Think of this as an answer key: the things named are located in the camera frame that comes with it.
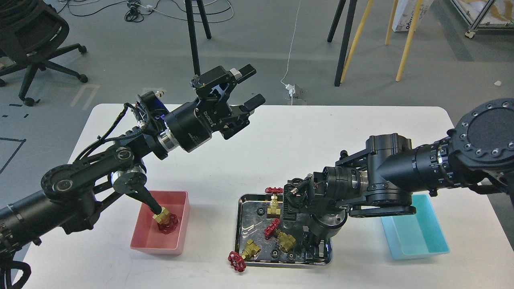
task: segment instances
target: pink plastic bin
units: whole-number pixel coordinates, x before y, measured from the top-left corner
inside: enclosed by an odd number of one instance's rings
[[[150,191],[150,193],[161,206],[177,215],[178,226],[170,234],[161,233],[157,228],[157,222],[152,218],[154,214],[147,205],[142,204],[130,248],[147,254],[182,254],[189,217],[188,193],[176,191]]]

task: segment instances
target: chair base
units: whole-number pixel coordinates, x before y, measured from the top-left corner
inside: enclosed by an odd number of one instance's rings
[[[34,80],[35,73],[38,71],[38,69],[41,71],[45,71],[47,68],[50,68],[55,71],[59,71],[59,72],[65,73],[65,74],[69,74],[71,76],[75,76],[82,83],[88,82],[86,75],[79,74],[78,72],[76,72],[74,70],[71,70],[64,66],[61,66],[57,63],[53,63],[49,60],[49,59],[55,58],[57,56],[63,55],[65,53],[68,53],[75,49],[77,49],[80,52],[80,54],[84,54],[87,52],[86,47],[83,45],[80,45],[80,44],[73,44],[70,46],[62,47],[62,48],[57,49],[54,53],[52,53],[52,55],[50,55],[48,60],[43,60],[42,62],[35,63],[35,64],[28,65],[28,66],[14,64],[3,70],[0,70],[0,76],[11,74],[13,72],[16,72],[16,71],[26,68],[27,71],[25,72],[22,87],[20,89],[20,93],[18,94],[18,97],[23,101],[24,105],[33,106],[34,99],[32,99],[30,97],[25,97],[25,96],[27,95],[30,84]],[[4,80],[0,79],[0,87],[4,87],[4,86],[6,86],[6,82]]]

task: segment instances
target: blue plastic bin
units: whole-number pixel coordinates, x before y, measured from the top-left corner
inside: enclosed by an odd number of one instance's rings
[[[414,215],[381,217],[391,255],[396,260],[428,258],[450,252],[427,195],[413,195]]]

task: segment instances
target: plastic bin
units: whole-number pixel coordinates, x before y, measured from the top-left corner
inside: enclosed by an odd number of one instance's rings
[[[154,214],[147,205],[142,204],[130,248],[147,254],[182,254],[189,217],[188,193],[183,191],[150,191],[150,193],[161,206],[177,215],[178,226],[170,234],[161,233],[157,228],[157,222],[152,218]]]
[[[428,258],[450,252],[427,195],[413,195],[414,215],[381,217],[385,236],[396,260]]]

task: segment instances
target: white table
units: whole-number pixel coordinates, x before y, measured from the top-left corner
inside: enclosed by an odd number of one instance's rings
[[[105,132],[121,108],[93,109],[72,159]],[[441,190],[431,199],[450,254],[395,261],[379,218],[350,218],[333,237],[334,258],[327,266],[248,267],[236,273],[227,256],[234,248],[241,195],[333,166],[342,149],[360,151],[370,135],[397,132],[418,146],[452,128],[439,107],[262,106],[250,121],[228,141],[216,133],[190,154],[176,149],[164,161],[145,158],[148,189],[189,192],[182,255],[152,256],[129,248],[140,203],[124,196],[102,213],[94,230],[67,236],[57,228],[41,238],[40,247],[32,245],[25,257],[32,266],[25,288],[514,287],[514,251],[487,197],[466,189]],[[134,124],[127,115],[113,135]]]

